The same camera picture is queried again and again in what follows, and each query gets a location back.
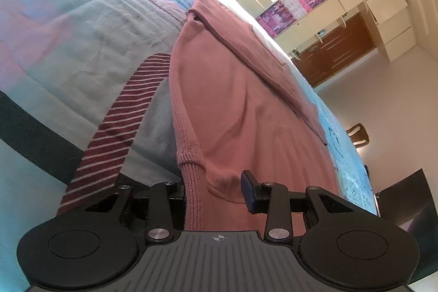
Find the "folded pink garment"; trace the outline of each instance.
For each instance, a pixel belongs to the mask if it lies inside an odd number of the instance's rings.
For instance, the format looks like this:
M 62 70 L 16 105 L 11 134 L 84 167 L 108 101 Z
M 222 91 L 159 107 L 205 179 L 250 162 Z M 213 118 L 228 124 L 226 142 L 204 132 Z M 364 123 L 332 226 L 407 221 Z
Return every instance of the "folded pink garment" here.
M 240 191 L 245 169 L 291 191 L 338 193 L 316 108 L 283 65 L 229 9 L 194 1 L 169 72 L 186 229 L 263 232 L 266 216 L 248 213 Z

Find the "wooden door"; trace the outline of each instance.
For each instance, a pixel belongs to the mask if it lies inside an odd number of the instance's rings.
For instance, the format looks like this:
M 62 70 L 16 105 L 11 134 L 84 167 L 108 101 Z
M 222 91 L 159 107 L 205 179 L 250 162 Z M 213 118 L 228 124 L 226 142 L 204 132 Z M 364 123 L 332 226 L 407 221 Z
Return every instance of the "wooden door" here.
M 375 48 L 360 13 L 346 21 L 347 27 L 337 27 L 317 43 L 303 51 L 293 63 L 316 87 Z

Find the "printed bedspread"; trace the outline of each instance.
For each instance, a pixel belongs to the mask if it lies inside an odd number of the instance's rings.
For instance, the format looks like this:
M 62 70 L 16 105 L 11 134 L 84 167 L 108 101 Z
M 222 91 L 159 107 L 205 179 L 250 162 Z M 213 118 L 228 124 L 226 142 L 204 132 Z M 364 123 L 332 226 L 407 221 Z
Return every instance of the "printed bedspread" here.
M 375 212 L 365 169 L 342 126 L 255 19 L 236 0 L 219 1 L 252 24 L 268 47 L 284 55 L 318 107 L 340 192 Z M 108 108 L 120 96 L 129 101 L 137 94 L 133 73 L 145 60 L 170 54 L 192 4 L 193 0 L 0 0 L 0 292 L 27 288 L 15 257 L 18 240 L 54 216 L 84 151 L 102 120 L 112 115 Z M 127 83 L 134 85 L 133 94 Z M 135 122 L 131 130 L 135 139 L 120 169 L 148 185 L 181 178 L 166 76 L 156 80 L 154 91 L 147 120 Z M 144 109 L 145 98 L 138 98 L 138 108 L 129 109 L 130 120 L 139 117 L 134 112 Z M 106 179 L 96 187 L 108 186 Z

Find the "bed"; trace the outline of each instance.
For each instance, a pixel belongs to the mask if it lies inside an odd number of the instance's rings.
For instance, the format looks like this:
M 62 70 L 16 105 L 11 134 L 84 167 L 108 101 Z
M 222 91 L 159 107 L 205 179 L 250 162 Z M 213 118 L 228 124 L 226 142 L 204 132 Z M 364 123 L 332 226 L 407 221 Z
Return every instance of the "bed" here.
M 376 213 L 367 173 L 345 129 L 255 19 L 236 0 L 219 1 L 282 53 L 317 106 L 341 195 Z M 15 257 L 19 239 L 54 216 L 102 108 L 144 53 L 171 50 L 192 3 L 0 0 L 0 291 L 27 288 Z M 156 151 L 147 145 L 134 150 L 131 170 Z M 165 152 L 172 145 L 160 147 Z M 180 179 L 173 167 L 165 171 L 147 183 Z

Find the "blue bed sheet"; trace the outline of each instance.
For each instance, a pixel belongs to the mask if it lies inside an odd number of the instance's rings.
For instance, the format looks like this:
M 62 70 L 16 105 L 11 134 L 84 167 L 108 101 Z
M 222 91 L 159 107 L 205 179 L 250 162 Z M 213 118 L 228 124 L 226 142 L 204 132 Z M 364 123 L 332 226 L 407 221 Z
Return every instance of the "blue bed sheet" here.
M 185 10 L 193 3 L 193 0 L 172 1 Z M 236 0 L 219 1 L 267 36 Z M 66 131 L 69 135 L 66 139 L 80 148 L 86 147 L 89 137 L 83 135 L 82 130 L 93 122 L 92 111 L 81 114 L 86 120 L 80 118 L 77 113 L 81 108 L 75 107 L 75 101 L 66 97 L 69 93 L 67 80 L 71 79 L 67 70 L 75 68 L 75 76 L 84 78 L 89 73 L 86 73 L 87 68 L 81 67 L 81 61 L 89 68 L 98 65 L 98 57 L 87 58 L 87 51 L 96 48 L 96 36 L 90 35 L 91 30 L 98 29 L 102 38 L 111 38 L 113 49 L 123 49 L 141 37 L 158 39 L 161 36 L 160 41 L 174 39 L 180 30 L 166 24 L 167 33 L 163 35 L 161 25 L 149 19 L 147 25 L 133 21 L 130 32 L 124 33 L 127 31 L 125 24 L 112 27 L 113 13 L 121 18 L 128 14 L 129 19 L 135 21 L 148 20 L 147 9 L 142 8 L 141 0 L 0 0 L 0 97 L 2 92 L 5 93 L 54 132 L 59 131 L 61 120 L 72 123 Z M 19 51 L 12 53 L 10 49 L 23 39 L 30 42 L 33 50 L 41 48 L 41 52 L 17 47 Z M 273 40 L 270 41 L 281 50 Z M 117 61 L 128 60 L 124 52 L 111 55 Z M 287 60 L 306 95 L 318 108 L 341 194 L 352 203 L 376 213 L 366 171 L 345 130 L 292 62 Z M 117 78 L 117 75 L 117 68 L 114 68 L 110 78 Z M 65 184 L 21 157 L 1 140 L 0 160 L 3 170 L 0 175 L 0 292 L 20 292 L 28 284 L 16 260 L 17 243 L 29 229 L 54 216 Z

